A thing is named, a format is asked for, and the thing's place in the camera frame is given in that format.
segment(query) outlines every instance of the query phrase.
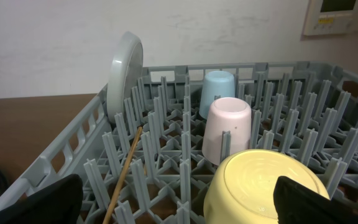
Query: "blue cup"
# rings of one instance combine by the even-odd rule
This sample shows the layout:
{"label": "blue cup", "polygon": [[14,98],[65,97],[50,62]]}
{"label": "blue cup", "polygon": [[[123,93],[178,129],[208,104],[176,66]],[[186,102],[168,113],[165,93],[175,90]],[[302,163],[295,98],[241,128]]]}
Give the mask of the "blue cup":
{"label": "blue cup", "polygon": [[235,97],[234,75],[225,71],[213,71],[205,75],[201,92],[200,116],[207,119],[209,107],[215,96]]}

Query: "wooden table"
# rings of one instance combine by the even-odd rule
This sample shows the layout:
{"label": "wooden table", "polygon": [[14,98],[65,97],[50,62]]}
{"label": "wooden table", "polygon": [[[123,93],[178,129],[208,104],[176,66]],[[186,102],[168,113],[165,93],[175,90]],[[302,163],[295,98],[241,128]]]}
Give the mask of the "wooden table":
{"label": "wooden table", "polygon": [[10,184],[94,96],[0,99],[0,169]]}

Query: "gray plastic dish rack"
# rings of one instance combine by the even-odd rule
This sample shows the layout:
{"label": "gray plastic dish rack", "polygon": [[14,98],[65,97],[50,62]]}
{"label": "gray plastic dish rack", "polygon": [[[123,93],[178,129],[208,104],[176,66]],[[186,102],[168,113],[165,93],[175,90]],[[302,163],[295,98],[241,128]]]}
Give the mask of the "gray plastic dish rack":
{"label": "gray plastic dish rack", "polygon": [[[269,70],[292,67],[281,78]],[[251,69],[250,78],[237,74]],[[358,96],[342,90],[358,75],[319,62],[242,63],[145,67],[132,98],[112,126],[104,87],[0,198],[0,210],[76,173],[84,198],[78,223],[103,220],[138,126],[143,134],[113,215],[115,223],[205,223],[203,201],[216,167],[201,153],[205,121],[198,117],[202,80],[189,73],[227,70],[236,74],[237,97],[252,105],[250,148],[270,149],[308,166],[331,198],[358,211]],[[150,73],[171,71],[175,80],[154,83]],[[88,122],[85,133],[83,123]],[[75,135],[78,146],[70,146]],[[230,134],[223,134],[225,141]],[[230,144],[223,144],[222,155]],[[55,170],[51,160],[64,153]]]}

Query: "upside-down cup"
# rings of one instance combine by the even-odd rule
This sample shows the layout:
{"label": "upside-down cup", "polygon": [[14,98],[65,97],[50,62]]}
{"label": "upside-down cup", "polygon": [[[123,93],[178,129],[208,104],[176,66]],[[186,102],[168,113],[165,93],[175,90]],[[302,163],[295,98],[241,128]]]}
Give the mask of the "upside-down cup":
{"label": "upside-down cup", "polygon": [[225,71],[213,71],[206,74],[201,92],[200,116],[207,119],[209,106],[215,100],[215,96],[235,97],[235,90],[233,74]]}
{"label": "upside-down cup", "polygon": [[250,149],[227,157],[218,167],[204,200],[208,224],[277,224],[273,192],[278,177],[287,176],[329,199],[309,168],[289,156]]}
{"label": "upside-down cup", "polygon": [[221,162],[222,133],[230,131],[230,155],[249,148],[251,108],[244,100],[226,97],[211,104],[206,122],[203,155],[215,165]]}

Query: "wooden chopstick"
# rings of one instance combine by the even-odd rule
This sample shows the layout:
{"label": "wooden chopstick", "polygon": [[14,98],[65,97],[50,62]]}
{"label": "wooden chopstick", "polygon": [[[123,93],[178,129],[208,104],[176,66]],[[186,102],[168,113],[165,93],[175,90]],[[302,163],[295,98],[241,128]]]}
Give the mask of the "wooden chopstick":
{"label": "wooden chopstick", "polygon": [[114,211],[114,207],[117,204],[119,192],[121,191],[122,185],[124,184],[125,176],[128,172],[129,164],[131,164],[132,156],[134,155],[137,142],[139,141],[140,134],[142,134],[142,127],[139,127],[136,132],[134,142],[132,143],[131,150],[128,153],[127,159],[125,160],[124,168],[121,171],[119,176],[116,188],[111,197],[111,202],[109,208],[107,209],[106,216],[104,217],[103,224],[108,224],[110,222],[111,214]]}

